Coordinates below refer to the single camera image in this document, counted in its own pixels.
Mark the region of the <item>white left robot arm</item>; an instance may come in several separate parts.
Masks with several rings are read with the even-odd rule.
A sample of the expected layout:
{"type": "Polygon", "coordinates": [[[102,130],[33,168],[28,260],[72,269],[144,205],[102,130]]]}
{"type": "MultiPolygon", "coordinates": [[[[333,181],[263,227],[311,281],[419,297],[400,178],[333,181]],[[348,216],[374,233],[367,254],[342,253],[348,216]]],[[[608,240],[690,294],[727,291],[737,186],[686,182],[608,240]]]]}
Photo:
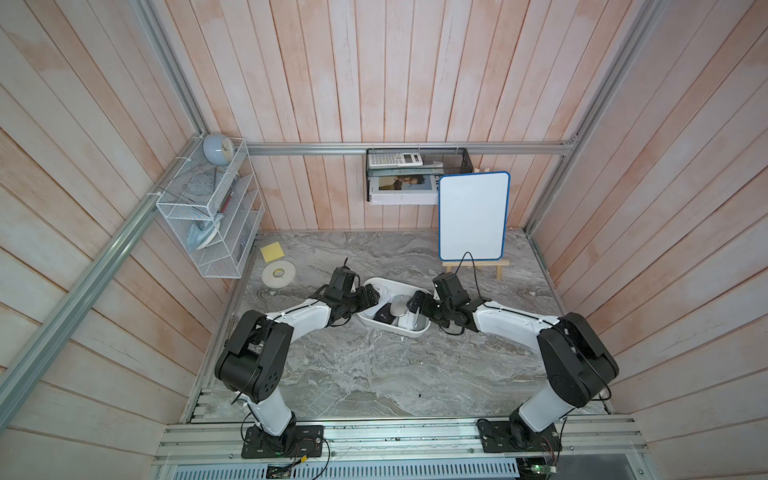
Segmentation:
{"type": "Polygon", "coordinates": [[[292,342],[341,319],[347,321],[379,300],[373,286],[360,284],[359,275],[348,267],[338,267],[327,284],[296,306],[272,313],[244,313],[225,342],[215,377],[247,398],[249,412],[262,432],[280,437],[295,421],[279,392],[292,342]]]}

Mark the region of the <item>blue framed whiteboard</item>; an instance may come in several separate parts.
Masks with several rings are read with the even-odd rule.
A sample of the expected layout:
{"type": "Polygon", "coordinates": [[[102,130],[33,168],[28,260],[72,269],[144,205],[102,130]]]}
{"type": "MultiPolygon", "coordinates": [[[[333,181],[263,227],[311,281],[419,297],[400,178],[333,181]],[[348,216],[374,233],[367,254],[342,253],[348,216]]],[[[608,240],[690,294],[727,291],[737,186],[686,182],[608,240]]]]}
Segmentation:
{"type": "Polygon", "coordinates": [[[438,182],[438,254],[459,261],[467,252],[476,261],[504,254],[510,175],[484,172],[446,175],[438,182]]]}

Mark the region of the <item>black computer mouse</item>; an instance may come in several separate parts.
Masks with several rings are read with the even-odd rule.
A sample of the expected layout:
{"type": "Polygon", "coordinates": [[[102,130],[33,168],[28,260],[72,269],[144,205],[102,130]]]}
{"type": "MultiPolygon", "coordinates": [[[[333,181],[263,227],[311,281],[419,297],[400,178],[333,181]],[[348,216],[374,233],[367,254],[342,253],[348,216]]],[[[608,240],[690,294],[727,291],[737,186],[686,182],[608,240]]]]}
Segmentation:
{"type": "Polygon", "coordinates": [[[383,305],[374,315],[373,320],[382,324],[392,325],[397,317],[391,313],[391,303],[383,305]]]}

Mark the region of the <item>light blue folded item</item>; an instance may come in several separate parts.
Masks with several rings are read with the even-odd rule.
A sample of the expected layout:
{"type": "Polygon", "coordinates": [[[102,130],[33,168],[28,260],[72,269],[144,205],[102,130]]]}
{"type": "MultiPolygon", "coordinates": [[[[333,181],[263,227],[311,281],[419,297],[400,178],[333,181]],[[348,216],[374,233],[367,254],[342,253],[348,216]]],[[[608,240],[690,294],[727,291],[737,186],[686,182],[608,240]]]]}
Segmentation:
{"type": "Polygon", "coordinates": [[[212,220],[193,221],[187,233],[186,250],[195,252],[206,248],[218,235],[223,217],[222,213],[217,213],[212,220]]]}

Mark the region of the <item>small wooden easel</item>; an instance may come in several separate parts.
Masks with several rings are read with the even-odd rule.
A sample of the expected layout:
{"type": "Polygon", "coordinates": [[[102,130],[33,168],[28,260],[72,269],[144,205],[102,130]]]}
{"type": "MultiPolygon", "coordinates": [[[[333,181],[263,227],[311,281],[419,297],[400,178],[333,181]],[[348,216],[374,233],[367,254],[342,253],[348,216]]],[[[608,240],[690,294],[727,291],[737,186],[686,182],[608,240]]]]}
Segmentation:
{"type": "Polygon", "coordinates": [[[446,272],[452,272],[459,268],[460,265],[465,264],[475,270],[483,268],[491,268],[495,271],[495,278],[501,280],[503,278],[503,270],[510,265],[510,261],[506,259],[499,260],[484,260],[484,261],[469,261],[462,263],[461,261],[443,261],[442,266],[446,272]]]}

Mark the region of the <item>white photo box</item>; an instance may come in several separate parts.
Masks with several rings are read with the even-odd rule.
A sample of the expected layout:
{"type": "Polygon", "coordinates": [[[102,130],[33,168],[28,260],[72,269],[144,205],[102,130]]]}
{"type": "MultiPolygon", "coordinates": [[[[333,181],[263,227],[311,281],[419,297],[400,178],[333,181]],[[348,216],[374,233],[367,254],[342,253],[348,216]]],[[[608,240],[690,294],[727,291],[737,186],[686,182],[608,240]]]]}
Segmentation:
{"type": "Polygon", "coordinates": [[[436,205],[437,180],[433,175],[373,177],[368,181],[368,201],[374,205],[436,205]]]}

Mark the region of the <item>white calculator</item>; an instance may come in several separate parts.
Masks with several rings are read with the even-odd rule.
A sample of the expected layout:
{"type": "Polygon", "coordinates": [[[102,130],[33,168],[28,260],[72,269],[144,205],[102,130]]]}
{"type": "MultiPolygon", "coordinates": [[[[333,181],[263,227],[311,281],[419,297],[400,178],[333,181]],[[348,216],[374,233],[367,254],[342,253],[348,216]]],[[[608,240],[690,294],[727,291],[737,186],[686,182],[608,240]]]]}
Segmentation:
{"type": "Polygon", "coordinates": [[[421,167],[423,159],[418,153],[373,152],[368,154],[370,169],[421,167]]]}

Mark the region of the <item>yellow sticky note pad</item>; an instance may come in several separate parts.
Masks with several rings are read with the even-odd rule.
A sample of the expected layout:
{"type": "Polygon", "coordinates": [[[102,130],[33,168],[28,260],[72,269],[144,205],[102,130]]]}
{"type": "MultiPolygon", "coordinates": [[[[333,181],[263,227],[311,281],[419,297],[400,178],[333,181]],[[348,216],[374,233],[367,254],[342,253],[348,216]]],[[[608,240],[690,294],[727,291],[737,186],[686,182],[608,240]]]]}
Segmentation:
{"type": "Polygon", "coordinates": [[[266,263],[271,263],[285,257],[285,252],[279,242],[262,246],[260,253],[266,263]]]}

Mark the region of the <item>silver computer mouse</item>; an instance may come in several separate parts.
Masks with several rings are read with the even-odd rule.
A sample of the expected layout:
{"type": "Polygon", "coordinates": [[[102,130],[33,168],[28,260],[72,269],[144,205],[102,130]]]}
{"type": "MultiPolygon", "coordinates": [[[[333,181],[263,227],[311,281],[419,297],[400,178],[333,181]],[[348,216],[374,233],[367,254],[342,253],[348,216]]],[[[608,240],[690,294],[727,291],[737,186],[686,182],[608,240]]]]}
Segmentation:
{"type": "Polygon", "coordinates": [[[409,310],[410,297],[407,295],[397,295],[391,301],[391,313],[396,317],[407,315],[409,310]]]}

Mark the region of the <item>white plastic storage box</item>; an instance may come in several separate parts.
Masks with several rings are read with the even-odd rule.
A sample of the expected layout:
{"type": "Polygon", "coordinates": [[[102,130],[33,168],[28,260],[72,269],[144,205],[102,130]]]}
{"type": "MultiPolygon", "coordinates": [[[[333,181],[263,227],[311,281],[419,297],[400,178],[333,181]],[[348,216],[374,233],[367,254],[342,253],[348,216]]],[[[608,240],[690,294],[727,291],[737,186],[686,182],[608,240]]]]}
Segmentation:
{"type": "Polygon", "coordinates": [[[379,295],[376,305],[357,313],[364,325],[408,338],[420,338],[430,328],[430,320],[422,314],[423,301],[431,294],[412,285],[371,278],[364,283],[379,295]]]}

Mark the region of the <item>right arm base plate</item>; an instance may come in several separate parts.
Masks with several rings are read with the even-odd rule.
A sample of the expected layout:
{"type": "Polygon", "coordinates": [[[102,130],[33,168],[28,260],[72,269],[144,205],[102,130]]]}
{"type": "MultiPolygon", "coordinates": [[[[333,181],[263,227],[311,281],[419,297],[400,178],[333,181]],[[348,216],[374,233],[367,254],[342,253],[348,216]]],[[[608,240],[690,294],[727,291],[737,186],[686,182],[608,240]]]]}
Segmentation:
{"type": "Polygon", "coordinates": [[[555,425],[533,432],[522,421],[478,419],[476,427],[485,453],[560,453],[562,442],[555,425]]]}

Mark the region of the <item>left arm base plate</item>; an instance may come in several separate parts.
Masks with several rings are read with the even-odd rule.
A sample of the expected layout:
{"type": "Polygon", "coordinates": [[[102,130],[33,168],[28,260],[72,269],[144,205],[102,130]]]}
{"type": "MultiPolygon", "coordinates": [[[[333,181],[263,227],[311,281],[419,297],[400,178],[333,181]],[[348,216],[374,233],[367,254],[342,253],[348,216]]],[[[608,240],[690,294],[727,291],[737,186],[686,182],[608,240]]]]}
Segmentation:
{"type": "Polygon", "coordinates": [[[317,458],[323,454],[324,427],[321,425],[291,426],[280,436],[273,436],[258,426],[249,427],[244,434],[243,459],[317,458]]]}

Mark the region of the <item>white silver mouse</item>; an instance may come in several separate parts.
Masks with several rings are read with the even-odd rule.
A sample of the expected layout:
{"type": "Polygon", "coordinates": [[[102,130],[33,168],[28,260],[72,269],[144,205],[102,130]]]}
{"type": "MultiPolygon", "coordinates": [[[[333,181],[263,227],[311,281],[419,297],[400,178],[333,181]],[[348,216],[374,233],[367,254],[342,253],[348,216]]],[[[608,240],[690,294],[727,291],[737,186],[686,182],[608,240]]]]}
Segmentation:
{"type": "Polygon", "coordinates": [[[417,312],[411,312],[407,306],[404,306],[399,311],[397,326],[407,331],[420,330],[419,314],[417,312]]]}

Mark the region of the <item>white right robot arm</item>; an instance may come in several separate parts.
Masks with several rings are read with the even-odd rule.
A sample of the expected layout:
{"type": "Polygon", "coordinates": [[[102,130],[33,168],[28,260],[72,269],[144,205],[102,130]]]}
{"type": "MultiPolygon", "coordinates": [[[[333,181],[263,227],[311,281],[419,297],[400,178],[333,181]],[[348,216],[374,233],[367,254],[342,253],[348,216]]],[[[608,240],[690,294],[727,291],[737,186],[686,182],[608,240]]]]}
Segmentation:
{"type": "Polygon", "coordinates": [[[608,391],[620,373],[607,347],[577,313],[540,316],[482,295],[472,298],[454,273],[438,275],[433,286],[433,294],[415,293],[405,300],[405,311],[420,314],[443,328],[454,325],[496,335],[541,356],[547,384],[509,417],[509,437],[518,447],[531,443],[557,420],[608,391]]]}

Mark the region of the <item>white tape roll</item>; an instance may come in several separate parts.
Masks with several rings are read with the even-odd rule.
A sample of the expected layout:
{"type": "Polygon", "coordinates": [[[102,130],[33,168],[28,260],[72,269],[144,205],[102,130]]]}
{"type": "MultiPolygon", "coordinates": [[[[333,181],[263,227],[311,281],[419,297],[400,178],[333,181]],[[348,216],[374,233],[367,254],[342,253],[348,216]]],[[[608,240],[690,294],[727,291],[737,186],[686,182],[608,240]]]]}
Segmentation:
{"type": "Polygon", "coordinates": [[[295,265],[285,260],[277,260],[267,264],[261,274],[262,283],[270,289],[285,288],[295,278],[295,265]]]}

